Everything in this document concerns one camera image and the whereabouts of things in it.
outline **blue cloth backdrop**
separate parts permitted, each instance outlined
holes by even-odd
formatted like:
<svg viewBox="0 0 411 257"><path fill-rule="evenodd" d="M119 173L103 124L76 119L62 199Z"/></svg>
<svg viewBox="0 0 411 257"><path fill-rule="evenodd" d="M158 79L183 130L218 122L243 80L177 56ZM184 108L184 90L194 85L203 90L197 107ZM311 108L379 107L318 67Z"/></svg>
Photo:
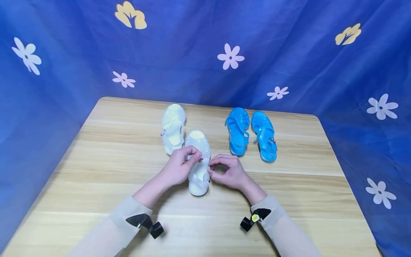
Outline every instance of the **blue cloth backdrop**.
<svg viewBox="0 0 411 257"><path fill-rule="evenodd" d="M410 1L3 0L0 25L0 252L113 96L317 115L383 254L411 256Z"/></svg>

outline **beige sleeve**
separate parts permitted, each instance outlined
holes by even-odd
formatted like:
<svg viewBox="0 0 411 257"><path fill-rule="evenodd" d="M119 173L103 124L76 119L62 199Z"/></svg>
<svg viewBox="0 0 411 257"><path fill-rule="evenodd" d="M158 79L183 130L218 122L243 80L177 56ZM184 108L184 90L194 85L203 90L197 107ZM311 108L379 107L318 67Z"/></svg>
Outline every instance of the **beige sleeve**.
<svg viewBox="0 0 411 257"><path fill-rule="evenodd" d="M69 253L69 257L115 257L138 233L137 228L125 220L138 214L152 214L152 210L129 196L107 218L94 228Z"/></svg>
<svg viewBox="0 0 411 257"><path fill-rule="evenodd" d="M263 201L251 206L251 211L265 208L271 213L260 222L281 257L321 256L311 239L286 214L277 199L267 196Z"/></svg>

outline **finger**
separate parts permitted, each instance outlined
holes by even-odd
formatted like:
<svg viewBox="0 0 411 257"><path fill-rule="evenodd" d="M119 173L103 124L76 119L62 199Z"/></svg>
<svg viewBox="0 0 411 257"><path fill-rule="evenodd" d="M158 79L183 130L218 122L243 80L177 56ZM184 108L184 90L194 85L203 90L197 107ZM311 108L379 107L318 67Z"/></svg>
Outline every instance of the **finger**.
<svg viewBox="0 0 411 257"><path fill-rule="evenodd" d="M219 184L225 185L225 176L223 174L217 173L211 169L208 170L208 173L210 174L210 177L212 180Z"/></svg>
<svg viewBox="0 0 411 257"><path fill-rule="evenodd" d="M208 163L208 165L214 166L217 164L223 164L223 165L226 165L228 168L231 168L236 163L236 161L238 161L237 158L227 158L225 156L221 156L221 157L213 158Z"/></svg>
<svg viewBox="0 0 411 257"><path fill-rule="evenodd" d="M196 163L198 163L201 159L201 152L197 150L195 154L190 157L190 160L186 161L185 166L188 166L191 169Z"/></svg>
<svg viewBox="0 0 411 257"><path fill-rule="evenodd" d="M235 155L231 155L231 154L227 154L227 153L219 153L216 156L214 156L211 160L213 160L214 158L218 158L218 157L227 157L227 158L231 158L231 159L236 159L238 158Z"/></svg>
<svg viewBox="0 0 411 257"><path fill-rule="evenodd" d="M182 154L184 154L184 156L200 153L200 151L194 146L186 146L184 148L181 148L180 151Z"/></svg>

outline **jelly sandal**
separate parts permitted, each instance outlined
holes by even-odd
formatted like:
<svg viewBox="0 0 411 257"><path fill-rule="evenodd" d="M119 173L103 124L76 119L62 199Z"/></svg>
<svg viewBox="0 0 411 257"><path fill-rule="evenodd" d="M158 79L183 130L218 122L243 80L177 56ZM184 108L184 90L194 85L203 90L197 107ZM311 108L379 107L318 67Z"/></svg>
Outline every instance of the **jelly sandal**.
<svg viewBox="0 0 411 257"><path fill-rule="evenodd" d="M256 111L251 118L251 128L257 134L261 159L273 162L277 158L277 144L274 141L274 127L270 119L261 111Z"/></svg>
<svg viewBox="0 0 411 257"><path fill-rule="evenodd" d="M188 189L192 195L204 195L210 185L208 163L210 162L210 145L205 135L199 130L191 131L185 140L185 146L194 146L202 154L202 162L196 163L188 175Z"/></svg>
<svg viewBox="0 0 411 257"><path fill-rule="evenodd" d="M250 118L246 110L240 107L234 108L225 125L229 130L230 152L232 155L242 156L245 154L250 134L245 130L250 125Z"/></svg>
<svg viewBox="0 0 411 257"><path fill-rule="evenodd" d="M166 153L171 155L175 149L181 149L184 143L185 112L179 104L167 107L162 120L161 137Z"/></svg>

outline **tabletop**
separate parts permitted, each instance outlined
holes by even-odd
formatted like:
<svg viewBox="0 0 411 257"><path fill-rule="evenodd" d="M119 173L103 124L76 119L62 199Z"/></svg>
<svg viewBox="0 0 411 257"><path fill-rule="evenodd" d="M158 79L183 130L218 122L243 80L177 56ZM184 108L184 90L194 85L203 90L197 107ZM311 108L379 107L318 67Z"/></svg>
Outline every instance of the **tabletop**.
<svg viewBox="0 0 411 257"><path fill-rule="evenodd" d="M127 195L166 164L161 120L170 103L105 97L38 196L3 253L65 256ZM229 153L224 127L230 108L182 104L185 132L201 130L211 155ZM324 256L379 256L374 238L317 117L265 111L275 128L277 160L263 162L256 135L240 158L244 169L314 241ZM167 191L153 209L165 233L142 229L122 256L266 256L271 241L259 226L240 229L250 216L244 196L211 182L195 197L188 183Z"/></svg>

